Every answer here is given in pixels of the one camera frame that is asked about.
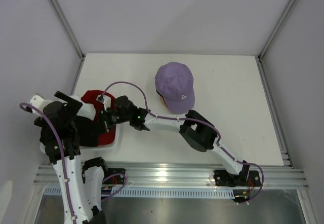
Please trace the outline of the red LA baseball cap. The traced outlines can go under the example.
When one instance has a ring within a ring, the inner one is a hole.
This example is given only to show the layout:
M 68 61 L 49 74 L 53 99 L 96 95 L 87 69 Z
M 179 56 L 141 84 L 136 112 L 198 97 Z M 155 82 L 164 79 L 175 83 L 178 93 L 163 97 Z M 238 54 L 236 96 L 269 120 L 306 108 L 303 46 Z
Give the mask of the red LA baseball cap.
M 101 90 L 88 90 L 82 97 L 81 100 L 85 103 L 90 103 L 95 107 L 96 110 L 96 116 L 93 122 L 95 123 L 96 126 L 99 126 L 99 112 L 100 110 L 98 109 L 98 103 L 96 101 L 97 96 L 102 94 L 103 91 Z M 116 135 L 116 128 L 112 132 L 105 132 L 101 133 L 98 135 L 98 146 L 112 146 L 113 142 L 115 140 L 115 135 Z

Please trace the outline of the lilac baseball cap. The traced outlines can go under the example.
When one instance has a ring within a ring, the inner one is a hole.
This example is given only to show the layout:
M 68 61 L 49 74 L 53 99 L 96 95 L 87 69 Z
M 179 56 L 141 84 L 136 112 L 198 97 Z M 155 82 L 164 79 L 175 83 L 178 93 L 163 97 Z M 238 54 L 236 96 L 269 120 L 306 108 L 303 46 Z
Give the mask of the lilac baseball cap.
M 179 62 L 162 65 L 154 78 L 155 89 L 173 114 L 184 114 L 195 104 L 194 78 L 189 67 Z

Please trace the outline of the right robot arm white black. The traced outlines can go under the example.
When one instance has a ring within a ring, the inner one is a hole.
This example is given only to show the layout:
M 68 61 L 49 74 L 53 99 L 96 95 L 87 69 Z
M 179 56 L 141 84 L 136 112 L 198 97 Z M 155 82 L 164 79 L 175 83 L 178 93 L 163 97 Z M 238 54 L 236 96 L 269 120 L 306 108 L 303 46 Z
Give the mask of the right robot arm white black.
M 198 152 L 213 152 L 225 167 L 227 177 L 235 185 L 249 180 L 250 167 L 221 143 L 221 134 L 207 119 L 194 110 L 183 115 L 157 115 L 147 108 L 135 106 L 126 96 L 115 100 L 114 108 L 100 111 L 99 121 L 111 131 L 116 125 L 129 123 L 138 131 L 161 130 L 179 133 Z

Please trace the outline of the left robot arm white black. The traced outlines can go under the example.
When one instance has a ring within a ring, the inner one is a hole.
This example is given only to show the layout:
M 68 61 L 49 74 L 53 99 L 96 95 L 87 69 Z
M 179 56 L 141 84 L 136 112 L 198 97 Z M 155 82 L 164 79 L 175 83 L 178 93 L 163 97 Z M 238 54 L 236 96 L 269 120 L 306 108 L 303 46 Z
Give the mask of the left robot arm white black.
M 37 115 L 34 124 L 41 127 L 40 142 L 59 180 L 64 207 L 64 223 L 106 223 L 101 208 L 101 184 L 109 179 L 109 170 L 98 159 L 81 168 L 79 123 L 93 123 L 96 110 L 79 96 L 58 91 L 57 101 L 33 95 L 26 109 Z

